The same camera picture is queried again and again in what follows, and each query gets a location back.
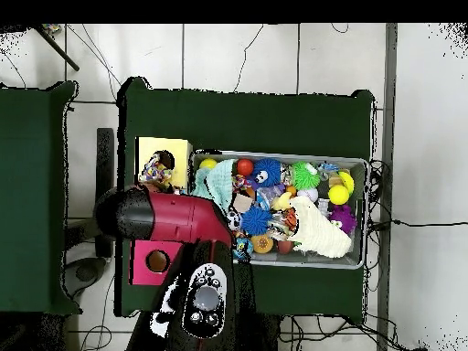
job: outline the plush toy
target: plush toy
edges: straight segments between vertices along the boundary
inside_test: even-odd
[[[297,162],[292,165],[292,183],[297,190],[317,187],[320,184],[320,175],[310,163]]]
[[[282,164],[274,159],[261,159],[254,163],[252,176],[259,187],[271,187],[280,184]]]
[[[229,221],[229,228],[233,231],[239,230],[240,224],[242,223],[242,217],[240,216],[240,214],[234,208],[230,208],[227,217]]]
[[[343,230],[347,235],[350,235],[357,225],[356,217],[348,205],[334,205],[334,210],[329,219],[332,224]]]
[[[282,194],[280,197],[276,197],[273,199],[271,202],[271,208],[276,211],[283,211],[288,208],[291,208],[291,205],[289,204],[289,200],[291,199],[292,193],[291,192],[286,192]]]
[[[297,231],[288,240],[301,242],[294,250],[316,251],[331,259],[345,256],[351,239],[343,230],[332,225],[308,197],[294,197],[291,204],[297,217]]]
[[[265,234],[267,222],[271,219],[269,211],[252,206],[249,211],[242,214],[242,228],[252,236]]]

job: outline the green table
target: green table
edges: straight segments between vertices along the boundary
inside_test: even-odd
[[[148,90],[130,78],[119,91],[119,165],[134,181],[137,136],[187,139],[194,149],[359,157],[370,155],[368,90],[351,97],[265,95],[198,90]],[[149,310],[154,286],[130,285],[129,243],[117,258],[116,312]],[[265,314],[345,314],[362,321],[363,269],[331,270],[253,266],[257,309]]]
[[[77,314],[61,288],[66,206],[63,123],[74,82],[0,87],[0,311]]]

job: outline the small figurine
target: small figurine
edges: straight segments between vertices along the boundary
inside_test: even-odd
[[[317,169],[324,172],[338,172],[340,170],[339,167],[330,163],[321,163],[317,166]]]
[[[317,208],[318,210],[322,213],[322,215],[326,218],[328,218],[330,216],[330,213],[328,211],[328,203],[330,202],[330,199],[322,199],[322,198],[318,198],[318,202],[317,202]]]
[[[232,254],[239,260],[249,260],[253,252],[253,243],[250,239],[237,238],[236,245]]]
[[[356,217],[353,215],[351,207],[348,205],[334,205],[334,210],[330,216],[330,222],[350,235],[357,226]]]

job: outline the red ball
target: red ball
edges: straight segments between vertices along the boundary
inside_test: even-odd
[[[238,174],[249,176],[253,171],[253,163],[249,159],[240,159],[238,161]]]

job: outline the metal pole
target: metal pole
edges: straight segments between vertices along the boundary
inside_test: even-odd
[[[46,31],[44,31],[44,28],[42,26],[34,26],[33,28],[39,33],[40,36],[42,36],[49,43],[50,46],[52,46],[52,48],[54,48],[60,54],[61,57],[63,57],[67,61],[67,63],[75,71],[78,71],[80,69],[80,67],[75,62],[73,62],[73,60],[71,60],[71,58],[65,53],[65,51],[60,48],[60,46],[55,42],[55,40],[52,39]]]
[[[389,166],[389,171],[382,178],[382,205],[391,214],[392,176],[393,176],[393,133],[395,124],[395,85],[397,78],[397,23],[387,23],[387,44],[385,59],[385,100],[384,100],[384,127],[382,135],[382,161]],[[380,219],[382,222],[390,221],[390,214],[382,208]],[[378,285],[378,319],[377,330],[384,336],[388,336],[388,300],[390,286],[390,231],[388,228],[380,231],[379,248],[379,273],[380,283]],[[387,340],[379,335],[377,338],[377,351],[387,351]]]

